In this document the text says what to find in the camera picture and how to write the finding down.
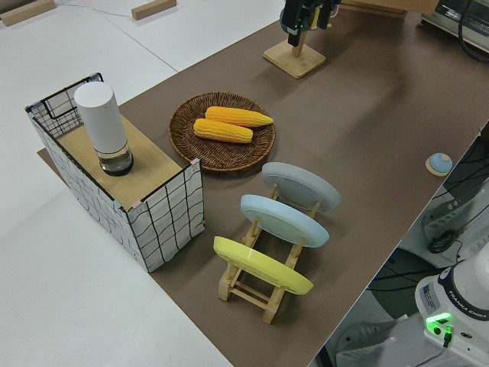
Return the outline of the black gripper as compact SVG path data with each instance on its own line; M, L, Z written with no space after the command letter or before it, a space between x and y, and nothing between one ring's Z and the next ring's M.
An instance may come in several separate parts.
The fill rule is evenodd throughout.
M286 23L288 43L298 45L300 36L304 32L304 18L313 13L316 8L321 8L318 16L318 28L325 30L328 27L332 13L332 1L313 0L289 0L285 3L285 17L298 18Z

